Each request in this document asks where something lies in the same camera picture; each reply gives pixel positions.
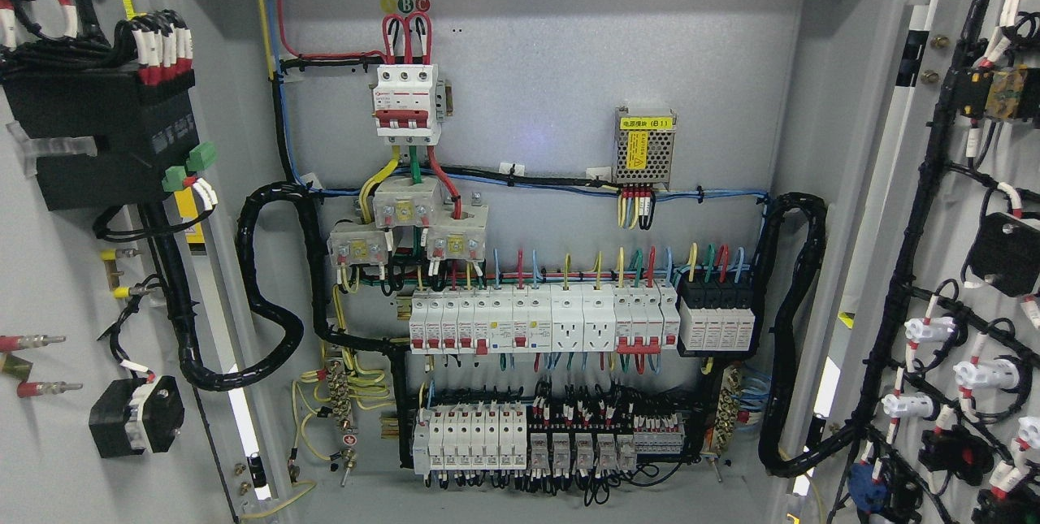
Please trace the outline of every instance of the red wire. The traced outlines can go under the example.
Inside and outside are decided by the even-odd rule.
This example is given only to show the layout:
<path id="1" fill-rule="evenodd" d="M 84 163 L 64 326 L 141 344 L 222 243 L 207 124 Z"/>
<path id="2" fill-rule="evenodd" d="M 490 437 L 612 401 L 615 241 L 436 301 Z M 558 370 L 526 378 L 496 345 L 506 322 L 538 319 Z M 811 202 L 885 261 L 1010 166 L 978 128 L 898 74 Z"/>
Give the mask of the red wire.
<path id="1" fill-rule="evenodd" d="M 458 188 L 448 179 L 448 175 L 444 169 L 441 168 L 440 163 L 437 161 L 437 155 L 434 154 L 434 147 L 426 147 L 426 155 L 430 157 L 430 168 L 434 169 L 437 179 L 441 180 L 441 183 L 448 190 L 448 194 L 451 195 L 451 202 L 454 204 L 454 210 L 451 213 L 452 219 L 462 219 L 462 198 L 459 195 Z"/>
<path id="2" fill-rule="evenodd" d="M 517 251 L 517 288 L 523 288 L 523 251 Z"/>
<path id="3" fill-rule="evenodd" d="M 425 47 L 422 50 L 422 62 L 423 64 L 430 66 L 430 57 L 434 50 L 434 25 L 430 21 L 430 16 L 426 12 L 421 12 L 421 10 L 415 10 L 415 12 L 409 14 L 408 18 L 405 20 L 405 25 L 408 27 L 407 42 L 405 42 L 405 58 L 406 62 L 412 62 L 412 21 L 415 18 L 422 18 L 424 22 L 424 28 L 426 29 L 426 38 L 424 40 Z"/>
<path id="4" fill-rule="evenodd" d="M 285 18 L 282 12 L 282 0 L 276 0 L 275 3 L 276 14 L 278 16 L 278 35 L 279 40 L 282 42 L 282 47 L 293 57 L 300 58 L 311 58 L 311 60 L 321 60 L 322 58 L 361 58 L 361 57 L 379 57 L 382 58 L 383 62 L 387 61 L 386 54 L 379 50 L 369 50 L 367 53 L 307 53 L 303 54 L 300 51 L 292 49 L 289 46 L 288 40 L 285 38 Z"/>
<path id="5" fill-rule="evenodd" d="M 721 248 L 719 248 L 719 257 L 716 260 L 716 265 L 721 266 L 719 269 L 719 281 L 720 283 L 725 283 L 726 281 L 726 269 L 729 268 L 729 244 L 724 243 Z"/>
<path id="6" fill-rule="evenodd" d="M 391 43 L 390 40 L 391 21 L 397 21 L 397 24 L 400 24 L 401 31 L 404 31 L 405 20 L 399 16 L 399 14 L 387 14 L 386 17 L 383 17 L 383 47 L 386 47 L 387 50 L 386 58 L 390 58 L 390 60 L 394 61 L 396 60 L 396 57 L 393 54 L 393 43 Z"/>
<path id="7" fill-rule="evenodd" d="M 657 246 L 650 246 L 650 258 L 647 258 L 647 288 L 653 288 L 653 260 L 657 256 Z"/>

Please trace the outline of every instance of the main circuit breaker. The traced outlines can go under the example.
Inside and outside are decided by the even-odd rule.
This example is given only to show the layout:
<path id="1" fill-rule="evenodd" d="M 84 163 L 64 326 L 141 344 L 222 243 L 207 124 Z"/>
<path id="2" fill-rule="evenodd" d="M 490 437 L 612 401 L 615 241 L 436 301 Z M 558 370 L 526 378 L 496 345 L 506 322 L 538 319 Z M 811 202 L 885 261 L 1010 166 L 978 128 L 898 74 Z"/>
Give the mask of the main circuit breaker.
<path id="1" fill-rule="evenodd" d="M 376 134 L 387 143 L 436 146 L 445 100 L 437 66 L 380 66 L 378 75 L 372 90 Z"/>
<path id="2" fill-rule="evenodd" d="M 560 284 L 416 291 L 413 353 L 660 353 L 676 349 L 675 288 Z"/>

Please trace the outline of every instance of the yellow wire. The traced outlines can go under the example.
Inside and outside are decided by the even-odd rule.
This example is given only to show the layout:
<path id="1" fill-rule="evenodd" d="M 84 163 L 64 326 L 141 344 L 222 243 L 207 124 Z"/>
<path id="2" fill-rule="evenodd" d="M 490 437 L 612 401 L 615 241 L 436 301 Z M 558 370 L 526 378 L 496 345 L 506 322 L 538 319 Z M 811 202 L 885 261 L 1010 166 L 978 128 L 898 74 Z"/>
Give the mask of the yellow wire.
<path id="1" fill-rule="evenodd" d="M 379 169 L 379 172 L 375 173 L 375 175 L 371 176 L 371 179 L 368 179 L 361 186 L 361 195 L 360 195 L 361 219 L 364 220 L 365 224 L 371 224 L 373 219 L 372 217 L 373 214 L 371 210 L 369 210 L 368 208 L 369 191 L 371 191 L 372 187 L 376 186 L 376 184 L 383 183 L 384 180 L 387 179 L 387 177 L 390 177 L 390 173 L 393 173 L 394 168 L 397 168 L 397 162 L 400 161 L 400 147 L 397 146 L 390 147 L 390 150 L 391 150 L 390 161 L 387 161 L 385 167 Z"/>
<path id="2" fill-rule="evenodd" d="M 268 510 L 257 512 L 255 514 L 243 514 L 240 517 L 238 517 L 238 520 L 260 520 L 260 519 L 263 519 L 263 518 L 268 518 L 268 517 L 275 516 L 279 512 L 282 512 L 283 509 L 289 507 L 292 504 L 292 502 L 294 502 L 294 501 L 298 500 L 300 498 L 304 497 L 305 495 L 311 493 L 311 491 L 314 490 L 314 488 L 317 488 L 318 484 L 317 484 L 316 481 L 312 481 L 312 480 L 309 480 L 309 479 L 304 480 L 304 481 L 294 481 L 292 483 L 293 488 L 296 488 L 298 486 L 307 486 L 307 489 L 304 490 L 304 491 L 302 491 L 302 492 L 300 492 L 295 496 L 292 496 L 291 498 L 285 500 L 284 502 L 276 505 L 275 507 L 272 507 L 272 508 L 270 508 Z"/>
<path id="3" fill-rule="evenodd" d="M 571 290 L 571 288 L 570 288 L 570 282 L 569 282 L 570 277 L 571 277 L 571 255 L 568 254 L 568 255 L 565 255 L 565 257 L 564 257 L 564 290 L 565 291 Z"/>
<path id="4" fill-rule="evenodd" d="M 780 459 L 783 461 L 790 461 L 790 455 L 784 452 L 783 449 L 777 449 L 780 453 Z M 812 490 L 813 497 L 816 498 L 816 518 L 820 519 L 820 524 L 824 524 L 824 498 L 820 495 L 820 490 L 816 489 L 816 483 L 812 480 L 812 477 L 804 475 L 804 477 L 809 480 L 809 489 Z"/>
<path id="5" fill-rule="evenodd" d="M 625 287 L 625 246 L 618 248 L 618 288 Z"/>
<path id="6" fill-rule="evenodd" d="M 271 61 L 270 36 L 267 35 L 267 5 L 264 0 L 257 0 L 257 8 L 260 8 L 260 27 L 263 28 L 260 34 L 263 35 L 263 58 L 267 61 L 267 79 L 275 79 L 275 61 Z"/>
<path id="7" fill-rule="evenodd" d="M 697 242 L 690 244 L 690 260 L 686 261 L 686 264 L 690 266 L 690 272 L 686 274 L 686 281 L 693 283 L 694 272 L 697 269 Z"/>
<path id="8" fill-rule="evenodd" d="M 603 276 L 603 252 L 596 253 L 596 290 L 600 288 L 599 280 Z"/>

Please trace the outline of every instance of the blue wire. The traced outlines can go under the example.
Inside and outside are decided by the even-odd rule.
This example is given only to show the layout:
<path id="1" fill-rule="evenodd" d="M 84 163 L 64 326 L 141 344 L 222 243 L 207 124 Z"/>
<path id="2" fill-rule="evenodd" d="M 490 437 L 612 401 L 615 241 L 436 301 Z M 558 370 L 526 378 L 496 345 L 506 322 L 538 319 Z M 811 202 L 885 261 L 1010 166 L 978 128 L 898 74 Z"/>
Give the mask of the blue wire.
<path id="1" fill-rule="evenodd" d="M 733 277 L 734 283 L 740 284 L 742 272 L 744 272 L 744 246 L 736 248 L 736 277 Z"/>
<path id="2" fill-rule="evenodd" d="M 498 248 L 494 250 L 495 255 L 495 288 L 501 288 L 502 271 L 498 269 Z"/>
<path id="3" fill-rule="evenodd" d="M 668 255 L 668 269 L 665 271 L 665 281 L 668 283 L 668 281 L 672 280 L 672 246 L 666 246 L 665 254 Z"/>

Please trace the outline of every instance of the black cable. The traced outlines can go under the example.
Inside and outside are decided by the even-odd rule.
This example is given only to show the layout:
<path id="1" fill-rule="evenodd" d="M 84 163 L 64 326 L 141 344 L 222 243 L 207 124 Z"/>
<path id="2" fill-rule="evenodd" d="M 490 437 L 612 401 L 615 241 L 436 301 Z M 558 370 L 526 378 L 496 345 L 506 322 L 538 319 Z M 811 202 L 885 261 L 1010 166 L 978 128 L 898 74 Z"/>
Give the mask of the black cable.
<path id="1" fill-rule="evenodd" d="M 145 229 L 166 228 L 166 209 L 162 203 L 142 203 L 137 206 L 141 224 Z M 304 338 L 303 324 L 288 310 L 270 305 L 260 295 L 256 287 L 256 268 L 253 268 L 253 286 L 246 283 L 246 295 L 250 309 L 264 318 L 275 321 L 285 332 L 278 345 L 256 364 L 238 372 L 222 374 L 206 368 L 199 347 L 199 337 L 196 335 L 194 306 L 191 300 L 190 286 L 181 251 L 177 241 L 168 235 L 149 236 L 149 245 L 153 260 L 156 262 L 156 273 L 162 280 L 162 291 L 166 297 L 167 317 L 174 325 L 177 338 L 178 359 L 181 372 L 188 383 L 202 390 L 226 392 L 236 388 L 244 388 L 256 384 L 282 366 L 292 355 Z M 246 276 L 245 265 L 242 266 L 242 277 Z"/>
<path id="2" fill-rule="evenodd" d="M 780 455 L 780 438 L 784 424 L 787 422 L 787 412 L 790 409 L 791 395 L 795 393 L 795 381 L 798 374 L 797 351 L 795 344 L 795 316 L 799 306 L 805 299 L 812 287 L 827 246 L 827 206 L 821 198 L 804 193 L 787 193 L 779 195 L 765 215 L 762 235 L 755 248 L 755 258 L 751 268 L 751 284 L 754 290 L 751 310 L 755 314 L 756 334 L 761 335 L 765 323 L 765 297 L 776 266 L 780 228 L 784 216 L 798 210 L 808 220 L 808 231 L 805 243 L 799 251 L 791 274 L 791 284 L 784 299 L 777 309 L 773 319 L 773 379 L 770 384 L 770 395 L 765 402 L 762 416 L 761 436 L 758 440 L 758 457 L 770 475 L 794 477 L 802 475 L 815 467 L 828 456 L 846 446 L 854 436 L 843 428 L 814 449 L 798 456 L 784 460 Z"/>

